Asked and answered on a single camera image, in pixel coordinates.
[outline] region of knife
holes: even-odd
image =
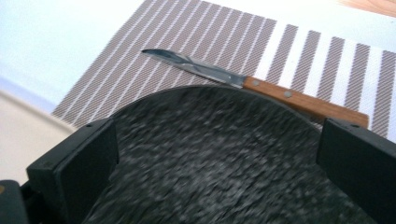
[[[143,49],[142,52],[156,60],[196,75],[226,83],[236,88],[243,88],[270,96],[298,111],[309,114],[321,122],[326,118],[335,118],[349,121],[363,128],[368,127],[369,118],[367,115],[320,100],[319,98],[279,87],[255,77],[241,76],[213,64],[205,63],[171,50]]]

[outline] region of striped placemat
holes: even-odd
[[[140,53],[153,48],[359,110],[396,142],[394,52],[199,0],[145,1],[53,115],[79,127],[156,91],[214,84]]]

